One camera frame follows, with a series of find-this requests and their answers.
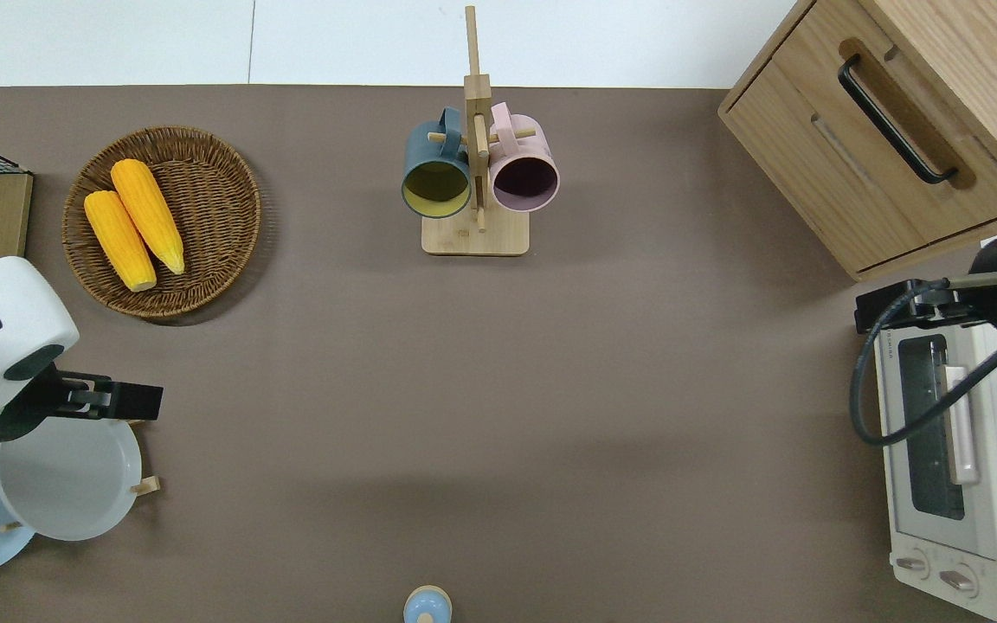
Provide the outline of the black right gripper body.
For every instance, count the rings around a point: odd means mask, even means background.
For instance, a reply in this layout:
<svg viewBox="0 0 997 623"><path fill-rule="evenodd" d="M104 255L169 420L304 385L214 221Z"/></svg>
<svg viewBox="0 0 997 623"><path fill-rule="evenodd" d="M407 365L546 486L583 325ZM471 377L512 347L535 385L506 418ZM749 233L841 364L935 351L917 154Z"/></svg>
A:
<svg viewBox="0 0 997 623"><path fill-rule="evenodd" d="M883 320L883 330L938 330L957 324L982 324L987 322L997 294L990 287L931 288L929 280L904 279L856 297L856 331L867 334L898 299L904 301Z"/></svg>

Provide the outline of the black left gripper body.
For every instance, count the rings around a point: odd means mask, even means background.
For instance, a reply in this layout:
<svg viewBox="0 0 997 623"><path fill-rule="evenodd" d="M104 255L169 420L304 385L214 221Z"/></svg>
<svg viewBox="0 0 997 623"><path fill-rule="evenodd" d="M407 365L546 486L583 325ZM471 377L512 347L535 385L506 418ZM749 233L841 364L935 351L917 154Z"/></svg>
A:
<svg viewBox="0 0 997 623"><path fill-rule="evenodd" d="M40 414L81 421L155 421L161 413L162 387L120 382L90 372L40 372Z"/></svg>

